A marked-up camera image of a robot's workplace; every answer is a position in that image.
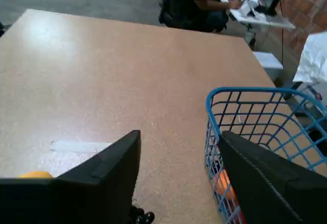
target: desk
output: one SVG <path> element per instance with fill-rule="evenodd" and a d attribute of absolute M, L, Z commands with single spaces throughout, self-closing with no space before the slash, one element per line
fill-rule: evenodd
<path fill-rule="evenodd" d="M 204 170 L 205 98 L 273 86 L 243 39 L 28 10 L 0 38 L 0 60 L 0 176 L 57 176 L 90 155 L 51 141 L 140 129 L 137 203 L 156 223 L 221 223 Z"/>
<path fill-rule="evenodd" d="M 295 26 L 290 23 L 283 16 L 277 14 L 275 17 L 266 15 L 266 19 L 257 19 L 252 16 L 243 17 L 238 10 L 230 10 L 231 14 L 236 18 L 237 21 L 244 24 L 254 24 L 263 26 L 272 26 L 285 29 L 295 29 Z"/>

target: orange ball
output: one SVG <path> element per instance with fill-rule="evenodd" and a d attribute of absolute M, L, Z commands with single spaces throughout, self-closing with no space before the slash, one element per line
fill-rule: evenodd
<path fill-rule="evenodd" d="M 223 196 L 225 191 L 227 190 L 228 185 L 230 184 L 227 172 L 225 170 L 222 170 L 220 172 L 219 177 L 218 177 L 218 174 L 216 174 L 216 176 L 214 177 L 214 184 L 216 182 L 217 182 L 217 185 L 216 185 L 217 193 L 219 195 Z M 232 199 L 237 200 L 233 187 L 230 187 L 226 196 L 229 200 L 232 200 Z"/>

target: black chair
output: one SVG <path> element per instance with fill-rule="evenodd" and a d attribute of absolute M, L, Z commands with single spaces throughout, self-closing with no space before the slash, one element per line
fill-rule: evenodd
<path fill-rule="evenodd" d="M 191 21 L 182 18 L 180 4 L 185 0 L 162 0 L 159 22 L 171 28 L 187 29 L 193 28 Z"/>
<path fill-rule="evenodd" d="M 161 12 L 159 15 L 159 22 L 165 24 L 170 28 L 179 28 L 185 30 L 205 31 L 203 23 L 205 18 L 196 18 L 189 20 L 187 10 L 184 2 L 192 0 L 163 0 L 161 4 Z"/>

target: blue basket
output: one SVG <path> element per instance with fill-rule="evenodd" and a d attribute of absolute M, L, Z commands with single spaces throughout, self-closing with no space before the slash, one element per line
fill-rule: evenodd
<path fill-rule="evenodd" d="M 314 98 L 285 88 L 222 87 L 210 92 L 206 109 L 205 167 L 218 211 L 226 223 L 245 221 L 217 146 L 224 130 L 327 176 L 327 157 L 320 147 L 327 143 L 327 133 L 322 128 L 327 126 L 327 110 Z M 314 117 L 313 109 L 322 115 Z M 300 123 L 297 114 L 307 118 Z M 310 137 L 313 132 L 319 134 L 318 139 Z"/>

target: brick wall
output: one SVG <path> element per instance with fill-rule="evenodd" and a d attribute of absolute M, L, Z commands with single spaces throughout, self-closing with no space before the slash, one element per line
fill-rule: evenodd
<path fill-rule="evenodd" d="M 327 30 L 327 0 L 282 0 L 283 14 L 295 26 L 284 30 L 284 44 L 300 55 L 307 36 Z M 281 37 L 281 29 L 274 29 Z"/>

